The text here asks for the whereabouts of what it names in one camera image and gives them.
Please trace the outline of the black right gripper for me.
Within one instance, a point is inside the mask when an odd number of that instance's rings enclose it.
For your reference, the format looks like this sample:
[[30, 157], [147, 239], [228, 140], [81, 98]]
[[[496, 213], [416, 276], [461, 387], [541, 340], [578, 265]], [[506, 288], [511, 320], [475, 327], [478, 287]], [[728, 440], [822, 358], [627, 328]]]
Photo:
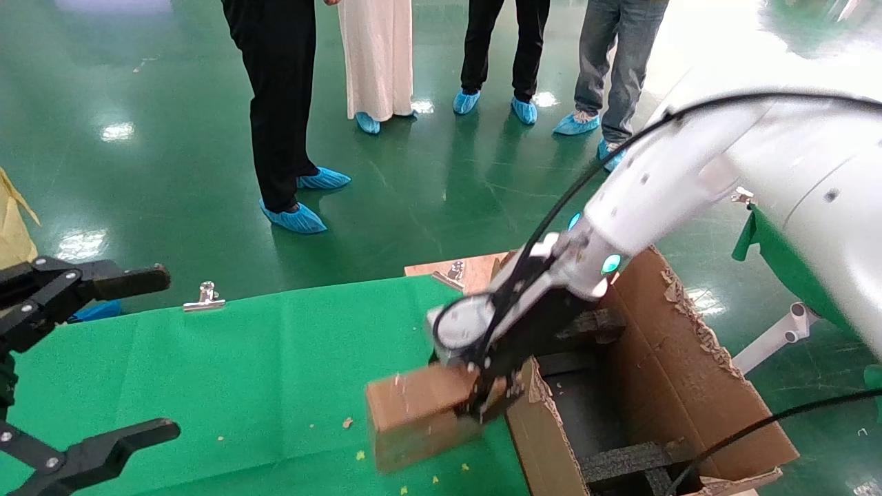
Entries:
[[551, 287], [526, 310], [511, 311], [504, 332], [491, 340], [487, 357], [480, 360], [481, 374], [461, 404], [461, 417], [489, 423], [504, 415], [525, 392], [520, 374], [512, 373], [603, 297], [604, 279], [599, 279], [584, 297], [567, 287]]

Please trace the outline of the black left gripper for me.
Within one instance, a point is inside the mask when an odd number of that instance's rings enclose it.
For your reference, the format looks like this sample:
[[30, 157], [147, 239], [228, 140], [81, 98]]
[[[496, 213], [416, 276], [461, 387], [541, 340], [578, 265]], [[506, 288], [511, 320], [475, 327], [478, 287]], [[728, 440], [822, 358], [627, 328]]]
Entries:
[[[2, 270], [0, 408], [7, 414], [15, 403], [18, 385], [15, 359], [54, 328], [92, 301], [111, 301], [152, 294], [171, 285], [170, 273], [160, 264], [123, 269], [112, 260], [70, 263], [43, 257]], [[34, 469], [9, 495], [72, 495], [117, 478], [132, 455], [175, 440], [179, 424], [158, 418], [87, 437], [59, 451], [1, 422], [1, 449]]]

